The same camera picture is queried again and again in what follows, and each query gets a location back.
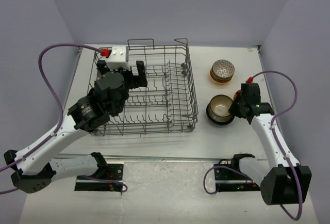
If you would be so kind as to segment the orange bowl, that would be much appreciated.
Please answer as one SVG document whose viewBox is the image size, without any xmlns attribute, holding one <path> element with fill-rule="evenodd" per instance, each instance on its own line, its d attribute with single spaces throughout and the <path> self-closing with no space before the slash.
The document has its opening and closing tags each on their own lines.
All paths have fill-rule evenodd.
<svg viewBox="0 0 330 224">
<path fill-rule="evenodd" d="M 235 94 L 234 94 L 234 97 L 233 97 L 233 100 L 235 100 L 237 97 L 239 97 L 239 96 L 241 96 L 241 92 L 236 92 Z"/>
</svg>

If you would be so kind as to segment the glossy teal blue bowl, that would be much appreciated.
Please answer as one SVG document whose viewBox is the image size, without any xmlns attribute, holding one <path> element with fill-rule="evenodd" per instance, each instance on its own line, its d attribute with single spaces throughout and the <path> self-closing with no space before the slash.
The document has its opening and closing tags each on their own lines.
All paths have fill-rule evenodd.
<svg viewBox="0 0 330 224">
<path fill-rule="evenodd" d="M 210 109 L 210 105 L 209 105 L 209 104 L 208 104 L 207 107 L 206 107 L 206 115 L 207 115 L 208 119 L 209 119 L 211 122 L 213 122 L 213 123 L 215 123 L 215 124 L 217 124 L 217 125 L 220 125 L 220 126 L 226 126 L 226 125 L 231 124 L 231 123 L 233 122 L 234 118 L 235 118 L 235 116 L 231 115 L 231 116 L 230 116 L 229 118 L 227 118 L 227 120 L 225 120 L 225 121 L 218 121 L 218 120 L 216 120 L 215 118 L 212 117 L 212 111 L 211 111 L 211 109 Z"/>
</svg>

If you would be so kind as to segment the black patterned bowl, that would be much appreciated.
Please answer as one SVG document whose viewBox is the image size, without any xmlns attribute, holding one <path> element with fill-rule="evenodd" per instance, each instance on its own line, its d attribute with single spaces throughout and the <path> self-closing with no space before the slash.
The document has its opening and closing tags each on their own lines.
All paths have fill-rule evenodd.
<svg viewBox="0 0 330 224">
<path fill-rule="evenodd" d="M 232 105 L 233 100 L 226 95 L 216 95 L 210 102 L 210 109 L 212 111 L 212 117 L 218 121 L 225 121 L 231 116 L 229 108 Z"/>
</svg>

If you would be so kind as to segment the yellow bowl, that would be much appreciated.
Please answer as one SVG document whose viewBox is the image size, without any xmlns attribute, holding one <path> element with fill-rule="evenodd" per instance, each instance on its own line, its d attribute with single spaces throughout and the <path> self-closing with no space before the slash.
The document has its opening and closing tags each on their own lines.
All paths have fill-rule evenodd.
<svg viewBox="0 0 330 224">
<path fill-rule="evenodd" d="M 226 85 L 226 84 L 228 84 L 230 81 L 226 81 L 226 82 L 219 82 L 219 81 L 214 81 L 213 79 L 212 79 L 212 81 L 214 82 L 214 83 L 216 83 L 216 84 L 219 84 L 219 85 Z"/>
</svg>

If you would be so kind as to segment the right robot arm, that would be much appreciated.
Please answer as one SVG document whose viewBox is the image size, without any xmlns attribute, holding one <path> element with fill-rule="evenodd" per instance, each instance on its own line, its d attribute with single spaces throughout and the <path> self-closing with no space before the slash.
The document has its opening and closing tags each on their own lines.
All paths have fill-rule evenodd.
<svg viewBox="0 0 330 224">
<path fill-rule="evenodd" d="M 302 166 L 288 148 L 273 120 L 274 110 L 269 103 L 261 102 L 259 85 L 242 83 L 229 112 L 248 121 L 268 160 L 268 166 L 264 166 L 251 154 L 236 154 L 237 162 L 230 166 L 231 175 L 235 179 L 245 175 L 252 179 L 259 186 L 267 205 L 304 203 L 311 170 Z"/>
</svg>

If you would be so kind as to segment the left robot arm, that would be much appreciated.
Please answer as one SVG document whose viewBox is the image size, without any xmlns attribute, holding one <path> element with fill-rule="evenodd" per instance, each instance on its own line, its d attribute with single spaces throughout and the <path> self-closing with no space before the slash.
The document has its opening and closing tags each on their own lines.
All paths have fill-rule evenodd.
<svg viewBox="0 0 330 224">
<path fill-rule="evenodd" d="M 50 183 L 69 177 L 113 184 L 110 170 L 99 152 L 73 159 L 56 156 L 76 140 L 94 132 L 99 126 L 118 116 L 129 98 L 129 91 L 146 87 L 147 79 L 143 61 L 136 62 L 138 75 L 131 68 L 108 70 L 94 82 L 88 94 L 61 115 L 54 130 L 48 131 L 23 150 L 8 150 L 4 159 L 14 170 L 11 180 L 16 189 L 32 194 Z"/>
</svg>

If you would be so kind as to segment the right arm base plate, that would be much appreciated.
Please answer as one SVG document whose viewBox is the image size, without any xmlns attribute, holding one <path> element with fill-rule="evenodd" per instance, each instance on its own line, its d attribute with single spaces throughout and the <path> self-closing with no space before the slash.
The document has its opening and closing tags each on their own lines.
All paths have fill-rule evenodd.
<svg viewBox="0 0 330 224">
<path fill-rule="evenodd" d="M 213 171 L 217 193 L 260 191 L 260 187 L 246 176 L 241 176 L 224 168 L 216 168 Z"/>
</svg>

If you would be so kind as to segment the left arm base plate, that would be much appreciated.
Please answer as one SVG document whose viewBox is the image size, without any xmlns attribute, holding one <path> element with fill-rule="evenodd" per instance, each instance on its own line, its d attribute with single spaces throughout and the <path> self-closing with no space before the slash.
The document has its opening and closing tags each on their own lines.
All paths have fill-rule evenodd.
<svg viewBox="0 0 330 224">
<path fill-rule="evenodd" d="M 100 175 L 93 178 L 100 180 L 122 181 L 123 179 L 123 163 L 107 164 L 108 169 Z M 122 192 L 123 186 L 115 183 L 100 182 L 92 179 L 87 179 L 84 176 L 78 176 L 75 182 L 75 191 L 94 191 L 94 192 Z"/>
</svg>

